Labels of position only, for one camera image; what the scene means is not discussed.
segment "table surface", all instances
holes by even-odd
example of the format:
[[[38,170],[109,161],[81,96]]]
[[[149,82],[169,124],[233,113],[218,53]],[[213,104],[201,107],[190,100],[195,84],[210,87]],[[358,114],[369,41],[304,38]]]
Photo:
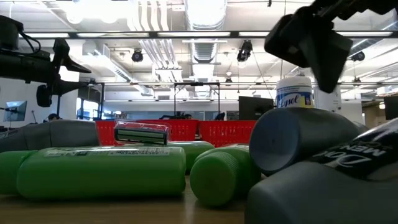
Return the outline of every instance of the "table surface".
[[[30,202],[0,196],[0,224],[132,223],[132,224],[243,224],[244,201],[209,209],[197,202],[189,186],[180,198],[96,202]]]

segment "red basket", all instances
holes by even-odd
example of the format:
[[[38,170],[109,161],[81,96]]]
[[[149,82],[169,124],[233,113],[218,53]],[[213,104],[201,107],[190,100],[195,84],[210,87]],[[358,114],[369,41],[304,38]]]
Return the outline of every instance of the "red basket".
[[[201,121],[202,140],[214,147],[233,143],[249,143],[256,121]]]
[[[165,124],[170,128],[170,141],[194,141],[197,120],[138,120],[148,124]],[[99,140],[103,146],[118,146],[114,140],[115,121],[96,121]]]

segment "gray bottle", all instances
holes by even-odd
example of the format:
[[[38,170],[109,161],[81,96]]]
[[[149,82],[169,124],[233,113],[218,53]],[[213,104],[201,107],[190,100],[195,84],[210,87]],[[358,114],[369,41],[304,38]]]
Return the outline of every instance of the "gray bottle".
[[[255,185],[246,224],[398,223],[398,120]]]

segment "ceiling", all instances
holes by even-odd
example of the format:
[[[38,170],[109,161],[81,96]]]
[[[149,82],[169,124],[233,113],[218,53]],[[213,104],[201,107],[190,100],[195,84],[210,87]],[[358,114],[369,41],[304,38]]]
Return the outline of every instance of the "ceiling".
[[[105,2],[108,0],[98,0],[96,2]],[[295,12],[302,6],[307,6],[311,0],[287,0],[272,1],[272,6],[267,7],[268,1],[250,1],[250,0],[230,0],[226,8],[226,19],[224,30],[271,30],[281,16]],[[94,12],[85,12],[87,19],[83,19],[79,24],[68,22],[65,11],[70,7],[70,1],[2,1],[0,0],[0,14],[11,16],[24,24],[26,32],[105,32],[105,31],[130,31],[127,26],[126,18],[132,14],[131,5],[128,1],[115,1],[107,3],[107,6],[101,7],[98,4],[93,11],[97,15],[111,14],[117,17],[116,22],[107,24],[96,17]],[[185,11],[183,0],[167,1],[168,16],[167,22],[170,30],[187,30],[185,22]],[[148,9],[148,18],[150,18],[150,6]],[[389,12],[385,15],[377,15],[371,11],[365,11],[362,14],[355,14],[348,21],[336,19],[335,30],[381,30],[394,22],[394,13]],[[226,72],[231,72],[234,82],[277,82],[281,77],[293,76],[297,73],[296,66],[282,61],[277,57],[264,51],[264,40],[252,39],[253,52],[247,62],[239,63],[236,60],[237,52],[243,43],[243,39],[228,39],[227,43],[218,44],[218,50],[215,58],[215,69],[213,71],[213,81],[223,82],[227,77]],[[134,49],[142,48],[138,40],[94,40],[99,49],[103,45],[109,47],[110,57],[118,63],[135,80],[142,82],[153,82],[152,61],[144,54],[142,62],[136,63],[131,60]],[[45,42],[44,47],[51,47],[52,42]],[[182,40],[173,39],[175,56],[178,64],[182,68],[182,78],[189,78],[192,73],[192,56],[189,44],[182,43]],[[342,81],[351,82],[354,76],[367,77],[363,82],[378,82],[386,77],[394,77],[396,72],[395,63],[398,62],[398,42],[395,39],[384,39],[366,49],[363,52],[366,59],[362,62],[353,63],[347,61],[345,70],[341,76]],[[95,78],[99,81],[115,82],[115,74],[101,66],[100,63],[91,63],[81,58],[80,55],[73,55],[79,62],[84,63],[93,70],[93,74],[81,77]],[[390,65],[385,72],[376,75],[369,75],[381,68]],[[302,71],[307,76],[312,77],[311,71],[305,69]],[[368,93],[376,86],[367,86],[363,90],[356,90],[359,93]],[[112,87],[112,91],[133,91],[132,88],[126,90],[126,87]]]

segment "white ceiling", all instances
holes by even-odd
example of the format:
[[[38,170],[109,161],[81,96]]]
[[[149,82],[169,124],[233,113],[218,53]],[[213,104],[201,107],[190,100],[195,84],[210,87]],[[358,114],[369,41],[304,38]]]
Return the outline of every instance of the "white ceiling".
[[[126,15],[132,13],[130,6],[126,1],[113,2],[114,9],[103,9],[104,12],[115,14],[119,19],[113,24],[106,24],[100,19],[85,19],[79,24],[70,24],[67,20],[65,9],[70,2],[32,2],[32,1],[10,1],[0,0],[0,14],[10,16],[24,23],[27,32],[99,32],[99,31],[128,31]],[[272,6],[267,7],[267,1],[250,0],[232,0],[228,1],[226,11],[226,20],[224,30],[270,30],[273,25],[284,14],[293,13],[302,6],[307,6],[311,0],[288,0],[272,1]],[[167,1],[169,6],[168,22],[171,30],[186,30],[185,12],[174,11],[176,8],[183,8],[182,0]],[[394,20],[394,13],[389,12],[380,16],[371,11],[365,11],[362,14],[356,14],[348,21],[336,19],[336,30],[381,30]],[[188,44],[183,44],[181,40],[173,40],[173,46],[179,65],[182,67],[184,78],[189,77],[191,72],[190,51]],[[249,60],[238,66],[236,60],[237,50],[240,48],[243,39],[228,39],[228,43],[219,44],[216,61],[221,65],[215,66],[214,80],[223,80],[226,72],[232,72],[233,80],[241,82],[262,81],[261,74],[266,81],[276,82],[281,76],[289,76],[294,65],[284,61],[282,62],[275,56],[268,54],[263,49],[264,40],[253,39],[253,54]],[[152,62],[144,55],[144,60],[139,63],[133,63],[131,54],[134,49],[140,48],[137,40],[96,40],[98,46],[106,44],[111,49],[113,60],[121,64],[125,70],[131,73],[131,76],[138,80],[149,80],[152,72]],[[383,66],[397,62],[398,43],[395,39],[385,39],[376,45],[364,50],[366,59],[363,62],[356,62],[355,69],[353,63],[347,62],[346,70],[342,75],[342,80],[352,81],[354,74],[360,75],[376,71]],[[96,65],[90,66],[93,74],[90,77],[105,78],[114,80],[113,74]],[[383,77],[389,77],[392,73],[384,72],[375,76],[375,78],[363,80],[366,82],[377,82]]]

